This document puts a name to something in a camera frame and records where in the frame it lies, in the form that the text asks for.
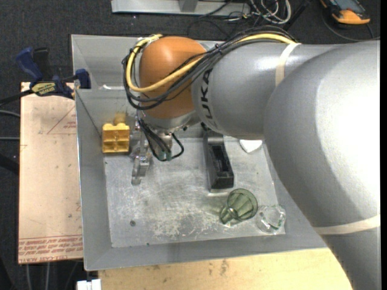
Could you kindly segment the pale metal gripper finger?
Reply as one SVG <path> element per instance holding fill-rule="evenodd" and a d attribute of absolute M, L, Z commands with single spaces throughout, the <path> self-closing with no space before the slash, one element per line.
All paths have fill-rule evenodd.
<path fill-rule="evenodd" d="M 141 183 L 141 174 L 140 174 L 140 163 L 138 161 L 134 161 L 134 165 L 132 168 L 132 176 L 131 176 L 131 184 L 139 185 Z"/>
<path fill-rule="evenodd" d="M 139 175 L 140 177 L 145 177 L 146 173 L 148 171 L 148 168 L 151 164 L 151 160 L 146 158 L 140 158 L 140 164 L 139 164 Z"/>

